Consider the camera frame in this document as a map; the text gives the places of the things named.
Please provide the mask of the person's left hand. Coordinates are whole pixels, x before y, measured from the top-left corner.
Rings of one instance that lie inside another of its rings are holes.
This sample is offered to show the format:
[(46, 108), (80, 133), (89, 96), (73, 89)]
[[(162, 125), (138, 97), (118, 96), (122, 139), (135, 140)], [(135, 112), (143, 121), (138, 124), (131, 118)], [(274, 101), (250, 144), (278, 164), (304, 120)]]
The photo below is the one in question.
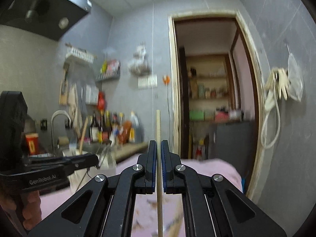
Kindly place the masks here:
[[(16, 210), (17, 206), (12, 198), (1, 194), (1, 206), (5, 211)], [(24, 217), (23, 226), (26, 230), (31, 230), (42, 220), (41, 199), (38, 190), (27, 194), (27, 201), (22, 209)]]

